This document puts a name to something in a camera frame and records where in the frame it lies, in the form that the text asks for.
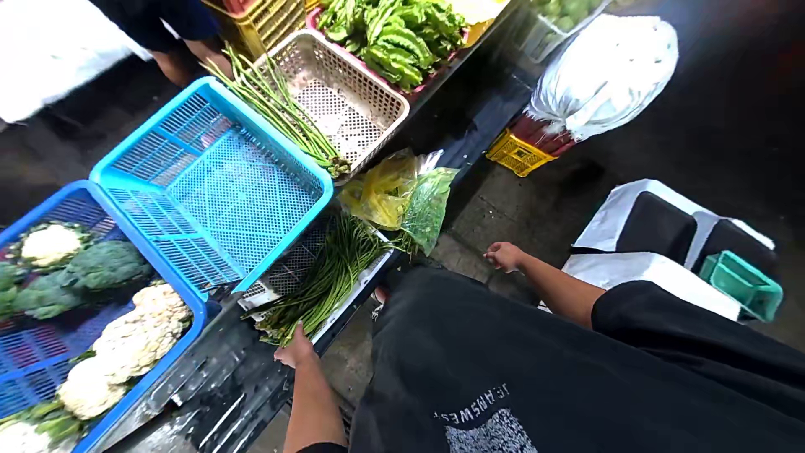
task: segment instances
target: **green plastic bag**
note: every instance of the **green plastic bag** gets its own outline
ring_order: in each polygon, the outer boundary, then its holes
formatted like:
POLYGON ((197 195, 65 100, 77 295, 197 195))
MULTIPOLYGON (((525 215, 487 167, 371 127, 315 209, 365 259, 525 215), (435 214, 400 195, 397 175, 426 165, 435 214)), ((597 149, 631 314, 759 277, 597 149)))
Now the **green plastic bag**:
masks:
POLYGON ((429 256, 436 246, 456 168, 439 167, 419 175, 401 228, 429 256))

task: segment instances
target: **light blue plastic basket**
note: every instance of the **light blue plastic basket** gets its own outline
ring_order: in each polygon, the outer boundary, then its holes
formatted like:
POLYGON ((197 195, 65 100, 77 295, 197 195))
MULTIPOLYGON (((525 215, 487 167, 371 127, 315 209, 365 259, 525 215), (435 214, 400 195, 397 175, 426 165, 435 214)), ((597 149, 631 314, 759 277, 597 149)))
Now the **light blue plastic basket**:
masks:
MULTIPOLYGON (((198 338, 207 320, 207 307, 147 244, 126 237, 125 219, 110 208, 101 188, 90 181, 76 181, 54 193, 31 212, 0 232, 0 247, 41 222, 59 220, 80 223, 100 240, 129 239, 156 272, 171 284, 193 313, 193 323, 176 345, 94 426, 73 453, 84 453, 151 387, 167 368, 198 338)), ((0 322, 0 418, 53 397, 71 368, 69 360, 86 351, 109 322, 131 311, 130 301, 113 301, 99 310, 70 310, 55 318, 36 321, 17 316, 0 322)))
POLYGON ((332 180, 213 77, 99 162, 96 181, 189 285, 246 291, 332 197, 332 180))

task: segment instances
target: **person's leg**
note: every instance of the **person's leg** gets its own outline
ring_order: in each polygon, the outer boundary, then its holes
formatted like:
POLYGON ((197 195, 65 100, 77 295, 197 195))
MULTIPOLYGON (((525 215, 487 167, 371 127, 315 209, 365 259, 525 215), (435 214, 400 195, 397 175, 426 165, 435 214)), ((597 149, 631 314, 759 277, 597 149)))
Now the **person's leg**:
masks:
POLYGON ((162 19, 184 39, 190 52, 202 63, 213 62, 228 77, 232 65, 218 46, 218 26, 209 10, 198 0, 174 0, 161 6, 162 19))
POLYGON ((186 39, 184 41, 190 52, 196 56, 202 63, 212 61, 227 77, 232 78, 232 64, 217 48, 217 41, 213 39, 205 39, 203 41, 191 41, 186 39))
POLYGON ((181 44, 162 24, 160 2, 145 5, 134 15, 111 4, 103 6, 106 17, 151 53, 169 81, 180 87, 190 83, 192 76, 177 52, 181 44))
POLYGON ((165 74, 169 81, 181 88, 190 85, 192 75, 185 68, 182 56, 177 51, 157 52, 152 50, 149 52, 154 56, 156 64, 162 69, 162 73, 165 74))

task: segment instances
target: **beige plastic basket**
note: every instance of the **beige plastic basket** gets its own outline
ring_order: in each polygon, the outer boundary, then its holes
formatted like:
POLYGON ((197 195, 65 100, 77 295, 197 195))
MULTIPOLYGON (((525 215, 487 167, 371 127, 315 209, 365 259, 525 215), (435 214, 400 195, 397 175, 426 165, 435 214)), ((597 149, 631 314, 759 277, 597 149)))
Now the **beige plastic basket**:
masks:
MULTIPOLYGON (((282 70, 296 101, 351 162, 349 175, 336 185, 361 171, 411 109, 402 95, 314 31, 289 35, 268 56, 282 70)), ((259 68, 265 59, 257 61, 259 68)))

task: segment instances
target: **white plastic bag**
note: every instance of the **white plastic bag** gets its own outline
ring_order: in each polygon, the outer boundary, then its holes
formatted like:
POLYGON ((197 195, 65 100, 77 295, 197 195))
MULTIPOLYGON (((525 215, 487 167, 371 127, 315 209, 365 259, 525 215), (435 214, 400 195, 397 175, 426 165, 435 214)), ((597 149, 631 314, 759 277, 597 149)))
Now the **white plastic bag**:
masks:
POLYGON ((659 17, 600 15, 540 77, 526 114, 577 142, 631 121, 663 91, 679 58, 659 17))

